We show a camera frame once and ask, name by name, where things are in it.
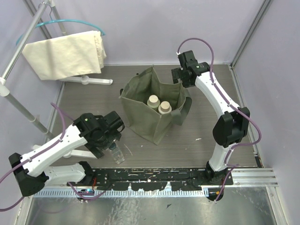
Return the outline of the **clear bottle with dark cap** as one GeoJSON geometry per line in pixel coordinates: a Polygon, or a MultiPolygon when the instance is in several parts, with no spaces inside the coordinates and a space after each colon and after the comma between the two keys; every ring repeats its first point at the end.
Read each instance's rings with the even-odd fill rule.
{"type": "Polygon", "coordinates": [[[108,148],[108,151],[117,164],[121,164],[125,161],[122,151],[115,142],[108,148]]]}

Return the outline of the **green bottle with beige cap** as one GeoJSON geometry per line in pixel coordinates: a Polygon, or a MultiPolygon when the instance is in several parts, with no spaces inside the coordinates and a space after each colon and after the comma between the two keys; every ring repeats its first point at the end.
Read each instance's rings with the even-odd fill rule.
{"type": "Polygon", "coordinates": [[[157,111],[158,107],[160,106],[160,100],[156,95],[149,96],[147,100],[147,106],[151,109],[157,111]]]}

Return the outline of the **cream bottle with beige cap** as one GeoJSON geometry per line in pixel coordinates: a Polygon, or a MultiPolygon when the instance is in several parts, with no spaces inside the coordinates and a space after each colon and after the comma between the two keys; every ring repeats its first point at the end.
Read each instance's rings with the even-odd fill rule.
{"type": "Polygon", "coordinates": [[[161,115],[170,113],[171,111],[172,111],[172,107],[168,101],[163,101],[158,107],[158,112],[161,115]]]}

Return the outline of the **olive green canvas bag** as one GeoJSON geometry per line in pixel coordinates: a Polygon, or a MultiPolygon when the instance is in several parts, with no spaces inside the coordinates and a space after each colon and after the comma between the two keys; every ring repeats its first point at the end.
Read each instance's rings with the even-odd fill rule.
{"type": "Polygon", "coordinates": [[[181,83],[162,83],[153,66],[132,77],[122,90],[120,99],[128,127],[156,145],[160,144],[172,125],[183,124],[192,105],[189,91],[181,83]],[[162,115],[150,108],[147,100],[151,95],[169,102],[171,112],[162,115]]]}

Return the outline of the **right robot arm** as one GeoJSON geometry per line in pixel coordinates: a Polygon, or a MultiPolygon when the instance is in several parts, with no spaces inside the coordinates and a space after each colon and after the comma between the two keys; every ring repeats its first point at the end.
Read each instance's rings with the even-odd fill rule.
{"type": "Polygon", "coordinates": [[[211,66],[206,62],[199,63],[193,51],[179,53],[178,59],[180,67],[171,70],[173,82],[180,82],[185,88],[197,87],[218,117],[212,131],[216,145],[204,171],[207,182],[215,185],[226,174],[226,162],[232,154],[233,146],[240,143],[248,133],[250,111],[247,107],[241,108],[229,97],[217,81],[211,66]]]}

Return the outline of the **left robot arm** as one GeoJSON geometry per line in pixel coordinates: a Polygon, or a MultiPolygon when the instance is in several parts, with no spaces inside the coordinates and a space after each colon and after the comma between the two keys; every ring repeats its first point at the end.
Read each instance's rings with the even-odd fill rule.
{"type": "Polygon", "coordinates": [[[90,185],[94,172],[88,162],[55,167],[52,164],[80,146],[101,158],[104,150],[120,140],[124,128],[124,122],[115,111],[105,116],[84,113],[60,135],[37,149],[23,155],[12,154],[9,161],[22,196],[31,196],[46,186],[67,182],[90,185]]]}

